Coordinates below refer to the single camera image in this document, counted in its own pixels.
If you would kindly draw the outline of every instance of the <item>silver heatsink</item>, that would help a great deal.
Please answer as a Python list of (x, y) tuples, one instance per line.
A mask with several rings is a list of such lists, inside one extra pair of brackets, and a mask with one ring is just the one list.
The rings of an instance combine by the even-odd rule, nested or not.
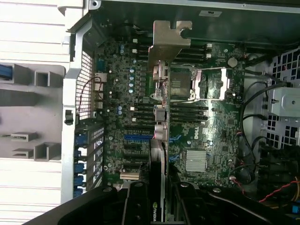
[(187, 150), (186, 171), (205, 172), (206, 169), (206, 151)]

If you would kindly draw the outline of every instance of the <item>motherboard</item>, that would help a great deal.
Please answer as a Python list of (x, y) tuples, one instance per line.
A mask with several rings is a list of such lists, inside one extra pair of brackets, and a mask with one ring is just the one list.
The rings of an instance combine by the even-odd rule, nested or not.
[[(157, 131), (154, 111), (163, 88), (147, 71), (151, 43), (110, 39), (96, 51), (93, 107), (105, 125), (103, 182), (137, 180)], [(244, 72), (232, 44), (193, 42), (171, 65), (168, 161), (180, 179), (229, 186), (235, 166)]]

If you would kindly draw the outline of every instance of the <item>metal bracket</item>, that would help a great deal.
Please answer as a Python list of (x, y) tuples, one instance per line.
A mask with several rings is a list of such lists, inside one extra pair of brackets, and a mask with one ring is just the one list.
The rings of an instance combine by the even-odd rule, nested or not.
[(149, 71), (159, 60), (171, 62), (182, 48), (190, 47), (191, 39), (184, 39), (180, 35), (185, 29), (192, 29), (191, 21), (177, 21), (175, 29), (171, 29), (170, 21), (154, 21), (153, 46), (148, 49)]

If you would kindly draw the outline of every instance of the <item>connector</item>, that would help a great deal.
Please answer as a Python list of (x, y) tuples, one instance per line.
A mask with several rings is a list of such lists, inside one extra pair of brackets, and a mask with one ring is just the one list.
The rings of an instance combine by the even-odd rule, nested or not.
[(128, 141), (141, 141), (147, 142), (149, 139), (152, 139), (152, 135), (124, 135), (124, 139)]
[(83, 163), (77, 163), (74, 165), (74, 173), (83, 173), (83, 171), (84, 171)]
[(73, 197), (76, 198), (76, 197), (78, 197), (82, 194), (83, 194), (83, 189), (82, 188), (76, 188), (76, 189), (74, 189)]
[(83, 176), (74, 177), (74, 186), (83, 186)]

